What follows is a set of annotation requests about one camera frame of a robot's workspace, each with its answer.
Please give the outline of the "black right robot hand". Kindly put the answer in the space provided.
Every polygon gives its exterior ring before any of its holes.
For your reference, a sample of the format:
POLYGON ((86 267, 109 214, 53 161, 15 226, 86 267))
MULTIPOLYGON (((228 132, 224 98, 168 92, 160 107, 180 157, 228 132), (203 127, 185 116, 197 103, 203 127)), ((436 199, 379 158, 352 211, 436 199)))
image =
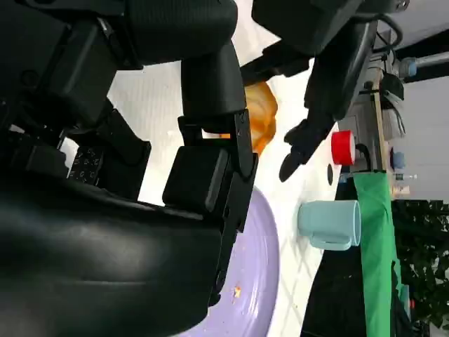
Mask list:
POLYGON ((220 300, 258 165, 233 1, 1 2, 1 335, 171 336, 220 300), (163 205, 107 97, 181 64, 163 205))

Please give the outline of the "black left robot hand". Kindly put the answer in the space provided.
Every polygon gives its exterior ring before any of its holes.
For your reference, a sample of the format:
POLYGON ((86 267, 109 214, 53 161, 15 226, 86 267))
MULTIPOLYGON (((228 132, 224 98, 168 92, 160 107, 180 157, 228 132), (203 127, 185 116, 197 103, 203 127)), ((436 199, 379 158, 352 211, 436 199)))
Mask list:
POLYGON ((308 115, 285 135, 284 140, 291 149, 281 165, 280 181, 286 181, 306 164, 335 122, 347 114, 361 90, 376 31, 376 21, 352 18, 314 57, 280 40, 241 67, 247 86, 279 75, 292 77, 309 68, 312 70, 304 95, 308 115))

